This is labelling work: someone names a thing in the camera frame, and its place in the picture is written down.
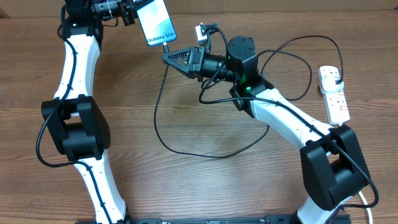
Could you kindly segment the blue Samsung Galaxy smartphone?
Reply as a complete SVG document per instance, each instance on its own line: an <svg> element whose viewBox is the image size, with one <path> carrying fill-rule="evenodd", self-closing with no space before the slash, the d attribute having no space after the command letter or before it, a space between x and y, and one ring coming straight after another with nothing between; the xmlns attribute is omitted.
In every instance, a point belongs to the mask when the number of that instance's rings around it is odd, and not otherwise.
<svg viewBox="0 0 398 224"><path fill-rule="evenodd" d="M177 33L164 0L154 0L137 10L144 37L149 47L177 39Z"/></svg>

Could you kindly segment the white power extension strip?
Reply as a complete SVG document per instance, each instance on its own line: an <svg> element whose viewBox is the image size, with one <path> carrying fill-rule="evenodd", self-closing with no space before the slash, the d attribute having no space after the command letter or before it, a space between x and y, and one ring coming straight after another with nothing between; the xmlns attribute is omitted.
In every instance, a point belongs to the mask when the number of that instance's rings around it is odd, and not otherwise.
<svg viewBox="0 0 398 224"><path fill-rule="evenodd" d="M321 66L318 69L319 82L321 77L337 77L341 79L338 69L329 65ZM322 94L322 96L329 124L341 126L350 120L348 105L343 90L331 94Z"/></svg>

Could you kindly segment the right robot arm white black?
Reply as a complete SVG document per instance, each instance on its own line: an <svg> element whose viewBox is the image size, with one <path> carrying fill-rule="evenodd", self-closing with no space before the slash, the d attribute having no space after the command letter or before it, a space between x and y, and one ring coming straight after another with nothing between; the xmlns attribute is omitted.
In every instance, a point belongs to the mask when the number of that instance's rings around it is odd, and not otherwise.
<svg viewBox="0 0 398 224"><path fill-rule="evenodd" d="M199 47L165 49L162 60L188 78L231 82L229 100L235 107L274 128L299 151L308 199L290 223L343 223L338 213L354 206L348 200L366 186L375 187L355 132L345 124L322 123L285 99L259 71L252 38L232 38L225 55L211 54L207 40Z"/></svg>

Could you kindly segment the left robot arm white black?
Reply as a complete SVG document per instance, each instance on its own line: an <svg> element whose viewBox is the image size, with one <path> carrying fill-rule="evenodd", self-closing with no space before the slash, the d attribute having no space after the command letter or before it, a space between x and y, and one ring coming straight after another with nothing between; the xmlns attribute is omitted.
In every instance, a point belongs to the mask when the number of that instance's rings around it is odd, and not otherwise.
<svg viewBox="0 0 398 224"><path fill-rule="evenodd" d="M111 134L93 98L93 81L103 22L122 20L129 26L136 18L135 1L66 1L57 29L65 44L62 78L53 99L41 106L37 158L47 167L77 169L94 206L94 223L133 222L111 172Z"/></svg>

